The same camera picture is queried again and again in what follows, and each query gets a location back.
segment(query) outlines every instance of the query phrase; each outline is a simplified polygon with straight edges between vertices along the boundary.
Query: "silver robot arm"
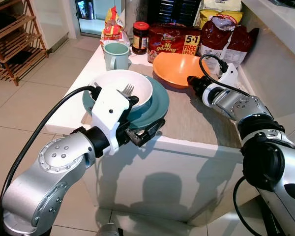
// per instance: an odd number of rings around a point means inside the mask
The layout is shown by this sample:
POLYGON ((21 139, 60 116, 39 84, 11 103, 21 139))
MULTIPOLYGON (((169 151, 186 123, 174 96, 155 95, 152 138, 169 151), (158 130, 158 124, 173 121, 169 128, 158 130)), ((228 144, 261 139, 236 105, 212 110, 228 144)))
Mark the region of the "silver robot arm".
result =
MULTIPOLYGON (((234 86, 237 71, 229 64, 219 82, 234 86)), ((243 174, 255 186, 287 236, 295 236, 295 145, 256 96, 188 78, 205 105, 236 121, 244 156, 243 174)))
POLYGON ((113 155, 129 141, 143 145, 165 123, 159 119, 137 135, 128 129, 130 122, 126 118, 138 98, 125 97, 114 89, 98 88, 92 128, 86 131, 80 127, 67 137, 50 141, 35 163, 4 193, 0 236, 48 236, 67 190, 96 158, 113 155))

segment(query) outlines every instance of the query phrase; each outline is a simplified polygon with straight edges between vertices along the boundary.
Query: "white bowl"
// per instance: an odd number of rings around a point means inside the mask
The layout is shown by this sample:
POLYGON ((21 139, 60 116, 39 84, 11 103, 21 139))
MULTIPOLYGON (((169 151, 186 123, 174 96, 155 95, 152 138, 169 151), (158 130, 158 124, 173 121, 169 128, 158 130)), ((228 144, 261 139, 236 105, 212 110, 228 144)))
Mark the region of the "white bowl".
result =
POLYGON ((104 87, 111 87, 123 91, 127 84, 134 86, 131 95, 137 96, 139 102, 132 107, 135 111, 142 107, 152 96, 153 87, 151 82, 142 74, 131 70, 109 70, 97 76, 90 85, 96 87, 96 84, 104 87))

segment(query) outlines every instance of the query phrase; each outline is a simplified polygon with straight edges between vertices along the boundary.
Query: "orange plate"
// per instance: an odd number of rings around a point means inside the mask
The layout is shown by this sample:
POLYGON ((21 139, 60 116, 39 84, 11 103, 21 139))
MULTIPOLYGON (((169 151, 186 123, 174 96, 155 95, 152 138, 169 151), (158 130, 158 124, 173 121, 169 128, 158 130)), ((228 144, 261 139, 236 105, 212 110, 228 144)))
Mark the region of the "orange plate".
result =
MULTIPOLYGON (((160 53, 154 59, 153 70, 167 84, 176 89, 188 87, 187 77, 189 75, 201 78, 204 76, 199 66, 200 57, 179 53, 160 53)), ((205 70, 210 74, 210 70, 205 64, 205 70)))

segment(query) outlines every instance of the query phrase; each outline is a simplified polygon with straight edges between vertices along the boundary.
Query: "wooden shoe rack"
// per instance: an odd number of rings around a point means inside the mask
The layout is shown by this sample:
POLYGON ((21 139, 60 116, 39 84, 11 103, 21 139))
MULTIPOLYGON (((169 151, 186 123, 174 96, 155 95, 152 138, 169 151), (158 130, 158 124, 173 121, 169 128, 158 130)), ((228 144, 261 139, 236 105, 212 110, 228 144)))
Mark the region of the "wooden shoe rack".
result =
POLYGON ((6 10, 15 21, 0 29, 0 80, 13 81, 18 86, 20 77, 47 58, 48 54, 30 0, 4 1, 0 4, 0 12, 6 10), (21 14, 14 13, 12 7, 16 5, 19 8, 22 6, 18 10, 21 14), (26 54, 24 59, 18 57, 22 53, 26 54))

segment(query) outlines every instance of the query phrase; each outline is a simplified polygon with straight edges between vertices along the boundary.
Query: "jam jar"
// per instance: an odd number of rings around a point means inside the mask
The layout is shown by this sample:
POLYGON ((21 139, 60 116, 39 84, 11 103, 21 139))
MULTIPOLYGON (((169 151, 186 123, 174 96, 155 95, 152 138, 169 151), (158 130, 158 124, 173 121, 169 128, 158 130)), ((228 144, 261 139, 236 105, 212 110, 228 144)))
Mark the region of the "jam jar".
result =
POLYGON ((147 52, 148 28, 148 23, 142 21, 133 24, 133 53, 142 55, 147 52))

